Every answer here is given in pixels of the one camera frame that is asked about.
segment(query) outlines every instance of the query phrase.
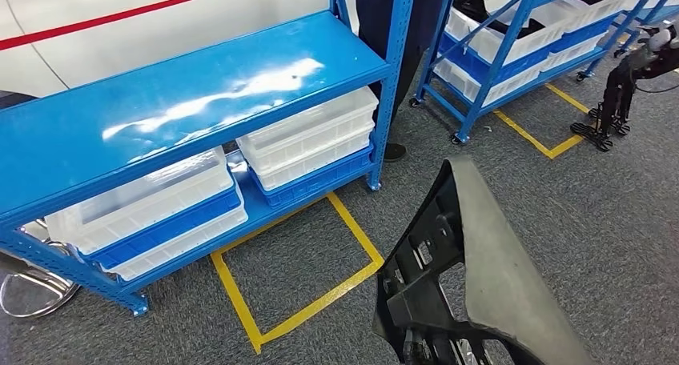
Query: red stripe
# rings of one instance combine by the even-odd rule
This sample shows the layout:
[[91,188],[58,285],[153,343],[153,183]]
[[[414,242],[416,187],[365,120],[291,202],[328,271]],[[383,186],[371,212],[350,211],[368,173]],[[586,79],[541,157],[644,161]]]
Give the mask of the red stripe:
[[119,21],[124,18],[134,17],[135,15],[140,15],[148,13],[150,11],[163,9],[166,7],[178,5],[180,3],[189,2],[193,0],[166,0],[158,3],[153,3],[150,5],[138,7],[132,10],[122,11],[120,13],[105,15],[99,18],[93,18],[87,21],[72,23],[66,26],[55,27],[54,29],[48,29],[39,31],[37,33],[20,35],[18,37],[6,38],[0,40],[0,50],[10,49],[11,47],[26,45],[28,43],[42,41],[43,39],[58,37],[59,35],[73,33],[75,31],[89,29],[91,27],[103,25],[105,23]]

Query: shelf rack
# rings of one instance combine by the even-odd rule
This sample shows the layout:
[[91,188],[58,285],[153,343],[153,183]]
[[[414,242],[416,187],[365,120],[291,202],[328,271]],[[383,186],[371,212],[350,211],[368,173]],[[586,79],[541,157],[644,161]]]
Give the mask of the shelf rack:
[[[472,30],[472,32],[467,34],[466,37],[457,42],[455,46],[446,51],[446,53],[449,53],[452,52],[453,49],[456,48],[457,46],[466,46],[466,44],[473,38],[473,36],[479,30],[485,28],[489,23],[494,21],[501,14],[503,14],[509,7],[514,6],[517,2],[519,2],[519,7],[516,11],[516,14],[514,15],[512,23],[510,24],[507,32],[504,35],[503,42],[500,45],[499,50],[497,51],[497,54],[492,62],[492,65],[488,69],[487,76],[479,81],[480,90],[476,94],[476,98],[472,101],[465,97],[462,94],[462,92],[457,90],[454,86],[445,82],[443,78],[441,78],[439,75],[436,74],[436,72],[434,72],[434,66],[445,57],[445,54],[437,56],[437,51],[439,49],[441,39],[443,35],[445,35],[444,29],[446,26],[446,22],[448,21],[448,16],[450,15],[450,9],[453,2],[453,0],[444,0],[438,17],[437,23],[438,30],[432,37],[432,41],[426,55],[426,62],[428,63],[428,67],[423,70],[422,75],[420,76],[420,82],[417,87],[415,98],[412,104],[418,104],[422,102],[424,100],[425,93],[431,95],[436,101],[438,101],[443,107],[445,107],[446,110],[449,111],[455,118],[462,122],[460,129],[454,134],[454,141],[465,143],[469,140],[468,136],[469,131],[472,129],[474,122],[480,116],[487,114],[490,111],[493,111],[498,106],[502,106],[505,103],[512,101],[514,98],[537,88],[538,86],[542,86],[546,82],[562,74],[568,73],[569,71],[574,70],[587,62],[594,62],[598,59],[601,59],[604,55],[606,55],[611,46],[613,46],[612,42],[608,42],[606,45],[602,47],[596,47],[589,53],[584,54],[579,58],[573,59],[569,62],[566,62],[564,65],[558,66],[555,69],[542,72],[540,73],[540,76],[537,79],[533,80],[530,83],[527,83],[518,90],[514,90],[512,93],[505,95],[503,98],[500,98],[495,102],[484,105],[484,102],[488,96],[488,92],[494,86],[493,76],[497,75],[497,73],[503,67],[504,60],[507,58],[507,55],[512,48],[512,43],[515,41],[516,36],[519,34],[522,25],[524,24],[524,22],[526,22],[526,20],[530,16],[531,11],[538,6],[544,5],[545,3],[551,1],[553,0],[512,0],[509,3],[507,3],[505,7],[499,9],[493,14],[490,14],[490,17],[486,21],[482,22],[475,30]],[[628,24],[629,22],[627,23],[623,22],[621,27],[618,28],[618,33],[614,35],[614,38],[619,37],[623,29]],[[431,85],[431,81],[433,79],[442,82],[443,86],[450,90],[456,96],[456,98],[458,98],[466,106],[467,110],[466,111],[459,110],[447,99],[445,99],[440,93],[438,93]]]
[[[649,1],[650,0],[639,0],[639,2],[634,6],[634,8],[632,8],[629,11],[623,12],[625,19],[622,21],[622,23],[617,22],[613,23],[614,26],[618,27],[618,33],[617,35],[609,39],[609,43],[607,43],[606,46],[609,46],[610,48],[615,46],[615,41],[617,41],[617,39],[620,37],[620,34],[622,34],[623,31],[629,35],[625,43],[622,46],[620,46],[618,50],[615,51],[614,53],[615,57],[617,57],[620,54],[626,53],[629,50],[629,47],[639,37],[640,34],[639,29],[636,26],[633,28],[630,27],[630,25],[633,22],[636,21],[637,25],[639,26],[652,25],[679,14],[679,6],[676,5],[666,6],[668,0],[658,0],[654,7],[645,8],[646,4]],[[582,73],[582,76],[583,77],[592,76],[594,69],[596,69],[597,66],[599,65],[599,61],[600,60],[596,60],[592,62],[592,64],[588,66],[587,70],[585,70],[585,72]]]
[[[394,0],[386,59],[352,33],[344,0],[330,0],[329,6],[0,111],[0,249],[140,315],[148,305],[137,291],[164,275],[353,179],[367,175],[368,185],[378,190],[412,0]],[[368,166],[272,208],[242,156],[230,154],[247,222],[130,282],[19,231],[34,219],[376,81],[384,88]]]

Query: shelf caster wheel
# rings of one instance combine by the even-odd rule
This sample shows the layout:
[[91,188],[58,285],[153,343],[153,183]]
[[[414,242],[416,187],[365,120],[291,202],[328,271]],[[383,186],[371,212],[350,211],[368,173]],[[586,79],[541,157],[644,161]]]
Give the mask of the shelf caster wheel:
[[461,139],[457,136],[457,133],[450,134],[450,143],[453,145],[466,145],[469,142],[469,137]]
[[575,82],[583,82],[589,76],[584,71],[578,71],[575,76]]
[[378,191],[379,189],[382,189],[382,180],[380,180],[380,181],[377,183],[377,186],[376,186],[376,187],[370,186],[370,190],[371,190],[371,191]]
[[148,311],[147,295],[141,295],[141,296],[142,296],[142,299],[144,300],[144,302],[145,302],[146,304],[140,305],[139,307],[136,307],[136,308],[132,311],[132,315],[133,315],[134,317],[137,317],[138,315],[143,315],[143,314],[145,314],[145,313]]

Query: yellow floor tape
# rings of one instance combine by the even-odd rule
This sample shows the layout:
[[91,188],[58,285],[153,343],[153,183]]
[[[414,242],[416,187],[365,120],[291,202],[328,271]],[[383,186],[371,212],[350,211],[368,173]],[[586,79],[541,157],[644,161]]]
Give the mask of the yellow floor tape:
[[[545,84],[545,86],[548,89],[550,89],[554,94],[558,95],[566,102],[576,107],[578,110],[584,113],[589,112],[589,109],[585,105],[579,103],[576,99],[566,94],[564,91],[560,90],[551,83]],[[521,137],[526,138],[532,145],[534,145],[536,149],[538,149],[540,153],[546,155],[549,159],[555,159],[560,154],[564,153],[568,149],[580,143],[580,141],[582,141],[583,139],[579,135],[573,135],[571,138],[563,141],[559,145],[556,145],[553,149],[549,149],[545,145],[543,145],[540,141],[538,141],[535,137],[530,135],[530,133],[527,132],[524,128],[519,126],[516,122],[512,121],[512,119],[508,117],[505,113],[503,113],[501,110],[494,110],[493,113],[495,113],[495,115],[499,117],[504,123],[506,123],[509,127],[514,129],[518,134],[520,134]]]
[[256,235],[264,232],[265,230],[281,223],[282,221],[289,219],[292,215],[298,213],[303,208],[298,209],[290,213],[289,215],[285,215],[281,219],[277,219],[273,223],[270,223],[269,225],[266,225],[265,227],[262,227],[261,229],[244,236],[238,241],[234,241],[233,243],[230,243],[225,247],[210,254],[212,262],[215,264],[217,274],[219,275],[219,278],[222,280],[224,289],[227,291],[227,295],[229,296],[231,302],[233,303],[235,312],[238,315],[240,322],[243,324],[243,329],[245,329],[247,337],[250,339],[252,347],[255,349],[255,352],[257,354],[260,354],[262,352],[262,345],[269,341],[277,339],[282,335],[289,333],[290,331],[304,323],[304,321],[307,321],[315,314],[326,308],[328,305],[334,303],[338,298],[342,297],[343,295],[346,295],[351,289],[358,286],[360,283],[374,275],[375,272],[377,272],[384,263],[384,259],[382,258],[378,250],[370,242],[368,236],[365,234],[365,232],[363,232],[363,229],[361,229],[359,224],[354,220],[352,215],[349,213],[349,211],[344,206],[342,201],[340,201],[337,195],[331,192],[324,198],[330,201],[332,206],[335,208],[335,211],[337,211],[337,214],[349,227],[349,229],[351,229],[352,234],[356,237],[356,239],[363,247],[363,249],[365,249],[366,253],[368,254],[368,257],[370,257],[371,262],[366,267],[358,271],[356,274],[346,279],[340,285],[333,288],[325,295],[322,295],[320,298],[310,303],[304,309],[298,311],[292,317],[286,319],[280,325],[274,327],[273,329],[264,334],[262,334],[259,328],[257,327],[255,318],[252,316],[252,313],[250,312],[250,308],[247,307],[245,299],[243,298],[243,295],[240,293],[238,285],[236,285],[235,280],[227,267],[227,264],[224,262],[223,254],[226,251],[233,249],[234,247],[237,247],[241,243],[246,242],[248,239],[251,239]]

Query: white plastic bin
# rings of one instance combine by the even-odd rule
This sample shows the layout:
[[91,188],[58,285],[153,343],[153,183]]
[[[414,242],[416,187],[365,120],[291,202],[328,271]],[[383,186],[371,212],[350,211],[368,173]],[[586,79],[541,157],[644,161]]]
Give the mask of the white plastic bin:
[[[529,84],[534,81],[542,70],[543,62],[537,63],[519,74],[491,87],[488,96],[484,101],[483,106],[487,106],[505,95],[512,93],[514,90]],[[476,95],[479,94],[481,84],[477,82],[466,71],[462,70],[456,64],[448,61],[447,58],[436,64],[434,71],[446,82],[453,85],[457,90],[461,91],[465,97],[474,102]]]
[[245,202],[237,183],[236,191],[240,198],[240,206],[233,211],[229,211],[225,215],[211,220],[209,223],[204,223],[199,227],[191,229],[107,271],[117,273],[125,281],[130,281],[245,223],[247,221]]
[[565,28],[566,33],[620,13],[625,5],[625,0],[603,0],[594,5],[588,5],[580,0],[561,1],[571,7],[573,14],[571,22]]
[[236,142],[256,172],[275,170],[373,124],[377,103],[365,86],[253,131]]
[[[484,1],[488,13],[492,14],[492,12],[499,10],[511,0]],[[500,16],[499,20],[507,24],[511,23],[518,7],[519,4],[517,3],[509,8]],[[505,65],[561,38],[565,29],[568,28],[571,23],[573,10],[570,5],[562,1],[553,1],[534,9],[530,17],[542,23],[545,28],[514,41],[511,50],[507,54],[507,58],[504,60]],[[451,8],[446,31],[455,39],[458,41],[461,40],[478,26],[478,22],[462,14],[457,9]],[[500,49],[503,39],[504,34],[489,28],[484,28],[472,38],[469,42],[469,47],[474,49],[478,55],[487,62],[492,62],[495,59],[497,51]]]
[[368,147],[372,128],[373,122],[370,121],[365,127],[336,139],[335,143],[328,145],[325,149],[317,150],[282,166],[274,166],[268,170],[255,170],[255,173],[262,184],[262,188],[266,191],[272,191],[329,163]]
[[48,215],[55,241],[91,254],[230,188],[221,147]]
[[562,50],[558,53],[550,53],[547,57],[547,61],[543,62],[542,71],[547,71],[553,69],[557,66],[561,66],[568,61],[572,61],[575,58],[585,55],[597,47],[597,43],[606,35],[606,33],[597,35],[594,38],[590,38],[583,41],[575,46],[571,46],[566,50]]

